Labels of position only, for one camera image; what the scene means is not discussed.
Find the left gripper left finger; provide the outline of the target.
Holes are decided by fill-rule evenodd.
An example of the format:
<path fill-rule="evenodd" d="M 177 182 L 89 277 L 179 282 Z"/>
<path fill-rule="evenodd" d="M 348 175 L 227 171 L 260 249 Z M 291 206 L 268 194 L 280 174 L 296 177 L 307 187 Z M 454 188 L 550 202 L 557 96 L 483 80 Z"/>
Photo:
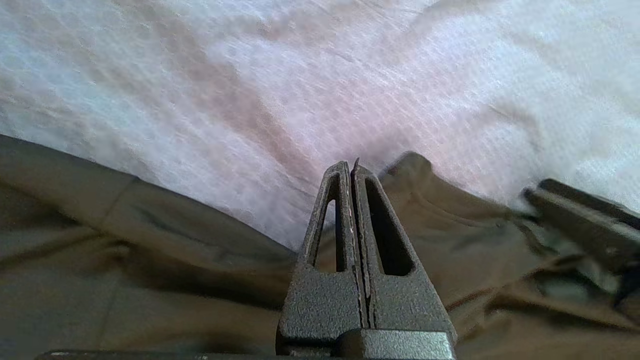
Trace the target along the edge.
<path fill-rule="evenodd" d="M 361 357 L 368 325 L 361 249 L 349 164 L 324 173 L 276 331 L 276 353 L 286 357 Z M 334 272 L 318 267 L 323 224 L 334 202 Z"/>

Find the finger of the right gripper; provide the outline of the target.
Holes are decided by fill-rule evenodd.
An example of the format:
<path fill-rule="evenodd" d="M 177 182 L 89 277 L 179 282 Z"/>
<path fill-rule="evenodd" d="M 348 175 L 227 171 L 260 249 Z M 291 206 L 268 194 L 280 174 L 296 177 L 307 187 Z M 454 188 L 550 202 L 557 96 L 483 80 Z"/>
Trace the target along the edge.
<path fill-rule="evenodd" d="M 569 205 L 578 207 L 580 210 L 590 210 L 597 215 L 604 215 L 634 230 L 640 230 L 639 214 L 621 203 L 615 203 L 610 199 L 587 193 L 553 178 L 545 178 L 539 182 L 537 190 L 550 193 L 562 201 L 569 202 Z"/>
<path fill-rule="evenodd" d="M 544 190 L 525 189 L 523 195 L 546 223 L 569 237 L 606 271 L 624 273 L 639 266 L 638 230 L 569 205 Z"/>

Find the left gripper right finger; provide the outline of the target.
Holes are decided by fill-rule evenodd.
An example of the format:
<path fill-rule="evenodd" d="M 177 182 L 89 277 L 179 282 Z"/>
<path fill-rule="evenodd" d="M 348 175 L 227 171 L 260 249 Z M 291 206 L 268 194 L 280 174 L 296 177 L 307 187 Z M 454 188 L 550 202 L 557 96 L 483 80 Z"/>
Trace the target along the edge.
<path fill-rule="evenodd" d="M 366 347 L 452 351 L 457 333 L 381 182 L 351 172 L 364 293 Z"/>

